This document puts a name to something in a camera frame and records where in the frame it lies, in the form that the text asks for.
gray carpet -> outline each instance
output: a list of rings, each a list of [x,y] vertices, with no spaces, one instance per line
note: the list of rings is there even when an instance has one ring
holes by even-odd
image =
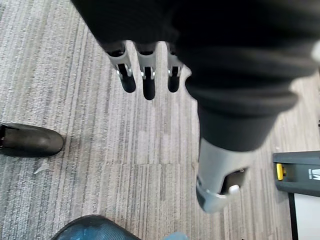
[[[272,152],[319,149],[319,76],[299,80],[299,105],[279,118],[241,196],[207,215],[195,195],[196,103],[169,93],[157,47],[156,97],[128,94],[68,0],[0,0],[0,121],[47,127],[65,147],[46,159],[0,156],[0,238],[48,240],[69,221],[101,214],[138,237],[181,231],[192,240],[289,240],[288,198]],[[184,69],[182,79],[188,75]]]

